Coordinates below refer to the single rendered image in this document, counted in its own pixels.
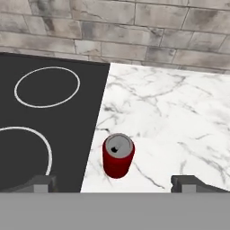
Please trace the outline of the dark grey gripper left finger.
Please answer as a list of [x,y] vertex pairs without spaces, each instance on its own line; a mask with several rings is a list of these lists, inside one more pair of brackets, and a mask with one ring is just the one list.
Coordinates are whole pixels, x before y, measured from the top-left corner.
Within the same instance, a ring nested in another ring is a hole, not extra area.
[[58,190],[57,177],[54,175],[36,175],[23,185],[19,185],[7,190],[6,192],[26,192],[26,193],[49,193]]

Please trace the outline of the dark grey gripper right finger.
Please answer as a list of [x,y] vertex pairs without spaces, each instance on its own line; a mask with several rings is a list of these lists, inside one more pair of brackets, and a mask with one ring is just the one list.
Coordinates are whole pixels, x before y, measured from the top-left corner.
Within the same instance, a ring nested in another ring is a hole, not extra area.
[[194,175],[173,175],[171,184],[171,192],[176,193],[226,192],[226,190],[204,183]]

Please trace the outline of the red soda can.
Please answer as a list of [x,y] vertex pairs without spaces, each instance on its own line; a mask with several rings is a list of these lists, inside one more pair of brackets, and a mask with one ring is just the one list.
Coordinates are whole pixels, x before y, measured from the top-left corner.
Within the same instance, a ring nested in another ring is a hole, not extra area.
[[127,135],[115,133],[108,136],[102,144],[104,171],[114,179],[124,177],[128,173],[134,154],[134,142]]

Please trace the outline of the black hob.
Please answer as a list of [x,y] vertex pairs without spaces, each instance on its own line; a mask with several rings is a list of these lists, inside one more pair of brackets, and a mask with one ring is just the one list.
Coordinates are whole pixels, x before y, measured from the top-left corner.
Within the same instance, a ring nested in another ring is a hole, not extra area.
[[0,192],[36,175],[80,191],[109,69],[0,52]]

